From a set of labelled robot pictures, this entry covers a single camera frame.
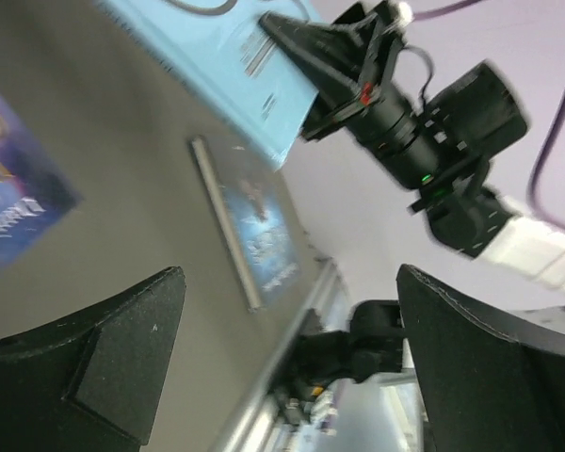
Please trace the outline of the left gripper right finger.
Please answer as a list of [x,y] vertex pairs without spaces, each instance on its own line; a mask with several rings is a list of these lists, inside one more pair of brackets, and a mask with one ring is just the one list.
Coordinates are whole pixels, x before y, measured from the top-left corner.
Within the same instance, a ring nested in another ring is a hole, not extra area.
[[412,265],[396,287],[439,451],[565,451],[565,334]]

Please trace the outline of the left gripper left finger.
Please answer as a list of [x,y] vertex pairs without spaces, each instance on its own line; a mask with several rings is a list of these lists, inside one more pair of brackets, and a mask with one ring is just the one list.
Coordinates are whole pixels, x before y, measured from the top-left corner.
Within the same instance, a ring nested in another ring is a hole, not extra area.
[[151,437],[185,302],[165,268],[0,339],[0,451],[138,451]]

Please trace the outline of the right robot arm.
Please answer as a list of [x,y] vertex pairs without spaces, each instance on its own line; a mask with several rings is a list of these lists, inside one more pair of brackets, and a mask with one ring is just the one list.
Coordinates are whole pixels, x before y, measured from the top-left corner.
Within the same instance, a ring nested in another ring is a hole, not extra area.
[[332,24],[275,12],[258,24],[316,88],[303,139],[349,131],[418,193],[412,211],[426,215],[439,243],[565,293],[565,226],[508,204],[485,184],[492,159],[527,133],[516,97],[484,61],[413,104],[393,76],[415,19],[408,4],[383,1],[356,4]]

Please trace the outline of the light blue circle book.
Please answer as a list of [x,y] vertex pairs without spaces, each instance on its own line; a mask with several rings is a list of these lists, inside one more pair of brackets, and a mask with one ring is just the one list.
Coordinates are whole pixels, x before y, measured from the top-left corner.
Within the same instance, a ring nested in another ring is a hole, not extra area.
[[167,73],[283,166],[316,89],[258,21],[267,12],[317,22],[309,1],[99,1],[97,7]]

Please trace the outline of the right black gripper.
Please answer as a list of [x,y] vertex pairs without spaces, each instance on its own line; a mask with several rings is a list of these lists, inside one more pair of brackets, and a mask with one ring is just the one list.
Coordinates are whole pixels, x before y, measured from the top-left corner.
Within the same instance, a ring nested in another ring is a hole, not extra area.
[[317,90],[302,126],[304,140],[345,129],[404,188],[421,188],[443,171],[440,146],[424,116],[393,81],[406,48],[368,56],[369,45],[379,42],[377,12],[353,8],[323,24],[269,11],[258,24]]

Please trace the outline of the dark blue Wuthering Heights book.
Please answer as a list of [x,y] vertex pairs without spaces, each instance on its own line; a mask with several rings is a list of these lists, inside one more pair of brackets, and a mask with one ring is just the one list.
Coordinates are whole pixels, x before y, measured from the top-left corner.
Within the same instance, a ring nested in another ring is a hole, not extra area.
[[300,275],[295,245],[270,164],[224,135],[189,140],[206,193],[253,312],[267,307]]

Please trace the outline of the purple galaxy cover book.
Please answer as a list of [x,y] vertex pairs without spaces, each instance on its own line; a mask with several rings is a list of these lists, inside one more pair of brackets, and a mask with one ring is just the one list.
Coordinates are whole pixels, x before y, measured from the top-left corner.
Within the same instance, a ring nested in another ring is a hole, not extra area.
[[79,202],[79,193],[0,94],[0,270]]

